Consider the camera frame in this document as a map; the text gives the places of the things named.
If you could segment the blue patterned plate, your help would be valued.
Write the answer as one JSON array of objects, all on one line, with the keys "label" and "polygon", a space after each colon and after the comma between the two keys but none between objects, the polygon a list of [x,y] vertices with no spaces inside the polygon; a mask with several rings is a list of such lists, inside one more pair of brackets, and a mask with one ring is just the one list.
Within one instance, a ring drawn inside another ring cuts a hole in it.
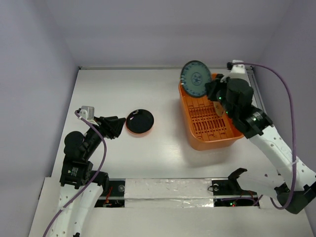
[{"label": "blue patterned plate", "polygon": [[188,95],[194,98],[206,95],[205,84],[211,81],[209,68],[198,60],[186,63],[180,73],[180,85]]}]

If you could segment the dark brown plate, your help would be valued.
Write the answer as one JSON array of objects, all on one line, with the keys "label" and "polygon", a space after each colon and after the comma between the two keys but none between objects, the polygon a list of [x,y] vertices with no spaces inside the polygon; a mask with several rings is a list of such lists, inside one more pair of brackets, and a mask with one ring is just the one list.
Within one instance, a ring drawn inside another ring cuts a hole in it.
[{"label": "dark brown plate", "polygon": [[126,125],[154,125],[154,116],[145,109],[137,109],[132,111],[126,118]]}]

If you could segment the white plate with red marks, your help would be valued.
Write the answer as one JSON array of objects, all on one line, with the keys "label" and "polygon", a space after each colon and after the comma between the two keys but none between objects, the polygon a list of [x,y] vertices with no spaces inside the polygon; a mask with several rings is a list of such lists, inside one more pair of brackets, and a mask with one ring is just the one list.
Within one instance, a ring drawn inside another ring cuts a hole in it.
[{"label": "white plate with red marks", "polygon": [[213,102],[213,105],[217,116],[222,117],[227,114],[220,102]]}]

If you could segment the orange plate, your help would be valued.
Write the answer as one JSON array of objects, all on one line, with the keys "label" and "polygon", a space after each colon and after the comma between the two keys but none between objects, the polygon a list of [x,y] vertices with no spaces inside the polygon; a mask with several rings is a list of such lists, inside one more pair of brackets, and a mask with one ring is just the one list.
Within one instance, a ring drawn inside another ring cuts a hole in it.
[{"label": "orange plate", "polygon": [[126,125],[127,131],[135,136],[146,136],[152,131],[153,127],[153,125]]}]

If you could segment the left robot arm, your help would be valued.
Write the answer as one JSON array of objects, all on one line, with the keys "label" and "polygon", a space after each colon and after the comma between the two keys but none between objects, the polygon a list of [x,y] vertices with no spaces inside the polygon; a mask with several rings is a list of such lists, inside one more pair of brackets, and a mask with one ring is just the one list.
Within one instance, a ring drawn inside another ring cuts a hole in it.
[{"label": "left robot arm", "polygon": [[125,118],[94,117],[89,130],[69,133],[64,140],[64,160],[60,177],[59,216],[50,230],[52,237],[81,237],[83,228],[101,195],[112,191],[108,174],[93,170],[90,157],[105,139],[118,138]]}]

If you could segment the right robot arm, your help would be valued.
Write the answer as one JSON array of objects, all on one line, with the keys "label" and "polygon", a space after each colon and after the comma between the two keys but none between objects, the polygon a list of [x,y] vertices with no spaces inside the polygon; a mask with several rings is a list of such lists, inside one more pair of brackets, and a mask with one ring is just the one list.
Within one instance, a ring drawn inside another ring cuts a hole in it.
[{"label": "right robot arm", "polygon": [[205,84],[207,98],[218,102],[234,127],[255,145],[276,171],[251,173],[238,168],[228,176],[231,193],[254,191],[279,202],[292,214],[301,212],[316,198],[316,173],[308,168],[281,138],[272,120],[252,105],[253,89],[243,79],[216,77]]}]

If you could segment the orange plastic dish rack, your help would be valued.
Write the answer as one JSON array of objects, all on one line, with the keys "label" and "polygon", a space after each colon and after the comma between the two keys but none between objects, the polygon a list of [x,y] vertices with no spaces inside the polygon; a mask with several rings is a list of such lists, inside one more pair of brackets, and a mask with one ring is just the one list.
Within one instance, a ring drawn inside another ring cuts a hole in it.
[{"label": "orange plastic dish rack", "polygon": [[232,145],[244,137],[226,115],[218,116],[212,101],[206,96],[189,96],[182,85],[178,86],[184,126],[191,147],[198,151],[219,149]]}]

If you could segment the silver taped front bar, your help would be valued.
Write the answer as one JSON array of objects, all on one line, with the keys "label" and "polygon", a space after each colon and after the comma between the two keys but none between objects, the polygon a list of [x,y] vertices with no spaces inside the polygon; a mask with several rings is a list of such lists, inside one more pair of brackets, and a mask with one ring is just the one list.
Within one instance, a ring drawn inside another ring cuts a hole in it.
[{"label": "silver taped front bar", "polygon": [[126,208],[213,208],[211,179],[126,179]]}]

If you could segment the aluminium side rail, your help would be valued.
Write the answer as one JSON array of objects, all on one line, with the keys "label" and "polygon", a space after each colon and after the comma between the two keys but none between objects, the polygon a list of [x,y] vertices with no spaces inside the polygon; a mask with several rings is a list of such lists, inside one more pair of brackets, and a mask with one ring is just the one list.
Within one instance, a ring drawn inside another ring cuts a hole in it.
[{"label": "aluminium side rail", "polygon": [[255,77],[255,73],[254,73],[254,68],[252,66],[246,66],[246,71],[247,71],[247,75],[248,75],[248,79],[249,79],[249,83],[251,85],[251,87],[254,90],[254,102],[253,104],[256,105],[257,108],[263,110],[264,112],[266,112],[263,100],[262,100],[262,96],[257,84],[257,80]]}]

